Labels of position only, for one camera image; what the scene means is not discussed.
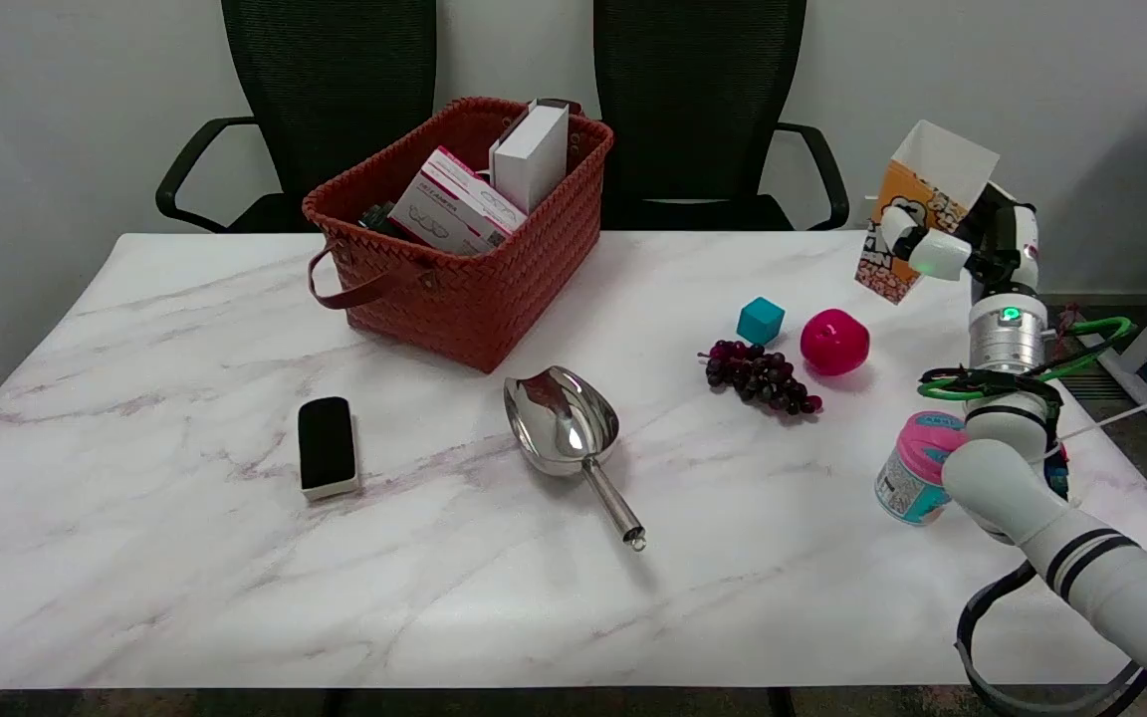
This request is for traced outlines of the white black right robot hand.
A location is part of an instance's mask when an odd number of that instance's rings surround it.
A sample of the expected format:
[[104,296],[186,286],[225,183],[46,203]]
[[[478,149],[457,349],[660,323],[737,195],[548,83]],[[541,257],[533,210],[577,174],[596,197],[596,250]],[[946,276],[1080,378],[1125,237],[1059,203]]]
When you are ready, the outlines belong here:
[[983,198],[955,228],[929,227],[905,203],[883,210],[877,239],[921,276],[972,281],[972,301],[999,295],[1036,298],[1038,229],[1033,208],[1002,195]]

